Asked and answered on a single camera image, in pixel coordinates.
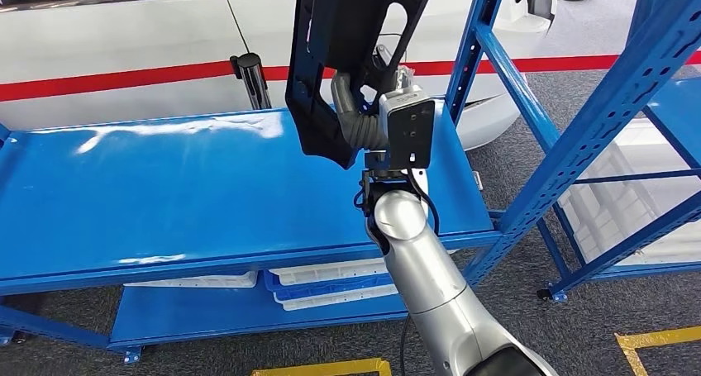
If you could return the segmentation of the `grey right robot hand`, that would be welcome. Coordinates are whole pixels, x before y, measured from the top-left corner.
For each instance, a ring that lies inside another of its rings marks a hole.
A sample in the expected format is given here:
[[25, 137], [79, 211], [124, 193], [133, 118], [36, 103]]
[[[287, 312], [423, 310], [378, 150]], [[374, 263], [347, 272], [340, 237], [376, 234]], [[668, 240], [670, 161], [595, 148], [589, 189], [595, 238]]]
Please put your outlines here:
[[396, 90], [410, 88], [414, 84], [415, 70], [407, 65], [400, 64], [387, 84], [383, 84], [378, 93], [371, 87], [364, 85], [357, 93], [351, 90], [351, 78], [349, 74], [335, 73], [331, 81], [331, 95], [336, 108], [336, 113], [356, 111], [366, 115], [377, 113], [374, 99], [378, 94], [384, 94]]

